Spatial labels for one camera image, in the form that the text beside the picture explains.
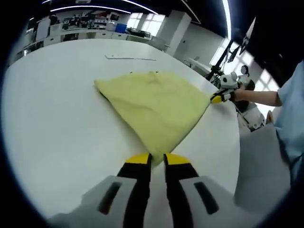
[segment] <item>window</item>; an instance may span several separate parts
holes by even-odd
[[[133,13],[133,14],[131,14],[130,18],[128,20],[128,23],[127,23],[127,27],[136,29],[140,19],[142,18],[142,16],[143,16],[143,13]]]
[[[146,21],[143,23],[142,31],[150,32],[152,36],[156,36],[164,19],[165,15],[148,14]]]
[[[226,38],[222,41],[221,45],[217,49],[215,55],[213,56],[212,60],[210,61],[211,65],[216,65],[217,61],[225,51],[226,47],[229,44],[229,40]],[[234,51],[239,45],[235,42],[231,45],[230,51]],[[231,63],[225,63],[222,65],[222,69],[224,74],[230,74],[232,71],[235,71],[237,75],[241,74],[241,67],[243,65],[247,65],[248,67],[251,66],[253,62],[253,56],[248,52],[243,52],[242,55],[237,54],[234,60]]]
[[[278,91],[279,87],[268,71],[263,70],[261,77],[256,82],[255,91]],[[263,104],[256,104],[257,108],[266,118],[268,111],[273,111],[275,107],[263,105]]]

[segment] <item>sleeve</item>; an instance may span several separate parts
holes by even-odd
[[[297,65],[291,78],[277,91],[282,103],[284,103],[288,94],[293,91],[292,85],[295,85],[295,83],[304,85],[304,61]]]

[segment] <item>yellow towel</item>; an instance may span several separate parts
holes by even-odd
[[[210,103],[175,73],[130,73],[94,83],[140,137],[154,165],[184,139]]]

